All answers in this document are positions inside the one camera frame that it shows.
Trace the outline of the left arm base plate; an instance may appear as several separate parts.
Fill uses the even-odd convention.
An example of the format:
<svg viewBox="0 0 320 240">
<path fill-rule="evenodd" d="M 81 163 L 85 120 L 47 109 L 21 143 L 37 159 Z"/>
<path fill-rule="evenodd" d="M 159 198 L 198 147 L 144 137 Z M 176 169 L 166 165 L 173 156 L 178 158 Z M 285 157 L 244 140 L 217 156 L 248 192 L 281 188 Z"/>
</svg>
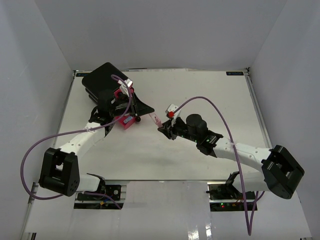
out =
<svg viewBox="0 0 320 240">
<path fill-rule="evenodd" d="M 121 199 L 121 191 L 122 191 L 122 186 L 119 184 L 107 184 L 107 185 L 100 186 L 97 189 L 97 192 L 99 194 L 108 195 L 115 201 L 119 201 Z"/>
</svg>

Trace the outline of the pink translucent highlighter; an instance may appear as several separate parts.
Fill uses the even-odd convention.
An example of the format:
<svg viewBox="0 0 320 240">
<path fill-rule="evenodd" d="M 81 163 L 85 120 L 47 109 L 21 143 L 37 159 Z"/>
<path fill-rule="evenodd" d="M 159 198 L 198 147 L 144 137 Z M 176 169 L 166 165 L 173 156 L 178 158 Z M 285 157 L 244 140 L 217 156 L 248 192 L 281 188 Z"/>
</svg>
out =
<svg viewBox="0 0 320 240">
<path fill-rule="evenodd" d="M 154 112 L 150 113 L 149 116 L 158 128 L 162 127 L 160 118 Z"/>
</svg>

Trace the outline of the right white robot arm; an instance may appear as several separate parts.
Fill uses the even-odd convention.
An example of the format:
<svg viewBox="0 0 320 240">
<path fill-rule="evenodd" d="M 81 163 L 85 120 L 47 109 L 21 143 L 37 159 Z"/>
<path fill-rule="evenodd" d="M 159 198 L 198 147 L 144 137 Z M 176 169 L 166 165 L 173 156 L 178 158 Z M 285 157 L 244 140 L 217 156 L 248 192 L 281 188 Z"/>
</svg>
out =
<svg viewBox="0 0 320 240">
<path fill-rule="evenodd" d="M 243 143 L 232 143 L 222 134 L 208 129 L 199 114 L 191 114 L 186 120 L 169 119 L 158 128 L 169 140 L 181 137 L 192 141 L 204 155 L 235 161 L 256 171 L 244 176 L 233 173 L 225 187 L 226 195 L 236 200 L 244 193 L 269 191 L 282 199 L 291 199 L 305 171 L 294 156 L 281 145 L 261 148 Z"/>
</svg>

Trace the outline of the pink drawer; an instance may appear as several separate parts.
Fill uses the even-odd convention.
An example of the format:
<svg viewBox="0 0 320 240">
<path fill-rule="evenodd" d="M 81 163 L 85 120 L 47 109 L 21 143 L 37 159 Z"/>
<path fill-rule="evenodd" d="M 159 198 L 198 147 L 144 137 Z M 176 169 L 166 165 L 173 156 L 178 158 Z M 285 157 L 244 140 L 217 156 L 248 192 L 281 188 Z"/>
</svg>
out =
<svg viewBox="0 0 320 240">
<path fill-rule="evenodd" d="M 141 118 L 139 116 L 123 116 L 123 117 L 117 117 L 117 122 L 125 129 L 127 130 L 129 127 L 131 127 L 134 123 L 139 123 L 141 121 Z"/>
</svg>

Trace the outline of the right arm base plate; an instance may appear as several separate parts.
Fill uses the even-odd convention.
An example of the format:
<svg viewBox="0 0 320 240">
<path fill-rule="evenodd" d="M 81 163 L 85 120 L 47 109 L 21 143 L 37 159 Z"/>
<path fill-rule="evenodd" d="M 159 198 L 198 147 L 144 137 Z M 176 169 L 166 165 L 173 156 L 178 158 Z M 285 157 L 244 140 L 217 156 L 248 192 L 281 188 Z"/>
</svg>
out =
<svg viewBox="0 0 320 240">
<path fill-rule="evenodd" d="M 222 183 L 208 183 L 206 193 L 208 194 L 209 200 L 218 203 L 241 203 L 244 200 L 244 194 L 242 188 L 237 190 L 233 183 L 236 177 L 240 174 L 238 171 L 233 172 L 229 175 L 228 179 Z"/>
</svg>

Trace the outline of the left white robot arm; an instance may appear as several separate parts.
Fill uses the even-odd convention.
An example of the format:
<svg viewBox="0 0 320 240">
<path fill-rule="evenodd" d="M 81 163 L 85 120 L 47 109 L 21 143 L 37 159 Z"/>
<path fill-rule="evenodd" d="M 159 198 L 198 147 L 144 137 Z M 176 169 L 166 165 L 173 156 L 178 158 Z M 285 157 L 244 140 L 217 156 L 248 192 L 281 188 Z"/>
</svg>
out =
<svg viewBox="0 0 320 240">
<path fill-rule="evenodd" d="M 84 131 L 59 148 L 50 147 L 45 151 L 40 187 L 68 197 L 76 192 L 88 192 L 96 200 L 103 198 L 106 187 L 101 184 L 102 177 L 81 174 L 79 160 L 110 133 L 117 120 L 130 117 L 135 121 L 154 111 L 134 92 L 130 96 L 110 90 L 100 92 Z"/>
</svg>

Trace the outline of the blue translucent highlighter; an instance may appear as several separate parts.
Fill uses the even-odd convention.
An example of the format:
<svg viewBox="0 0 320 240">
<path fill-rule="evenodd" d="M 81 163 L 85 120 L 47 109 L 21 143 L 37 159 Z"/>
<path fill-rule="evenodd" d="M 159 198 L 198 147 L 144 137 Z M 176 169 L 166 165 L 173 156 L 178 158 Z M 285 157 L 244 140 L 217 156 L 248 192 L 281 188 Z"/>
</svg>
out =
<svg viewBox="0 0 320 240">
<path fill-rule="evenodd" d="M 130 117 L 127 117 L 123 122 L 125 123 L 125 124 L 127 124 L 128 122 L 130 122 L 132 120 L 132 117 L 130 116 Z"/>
</svg>

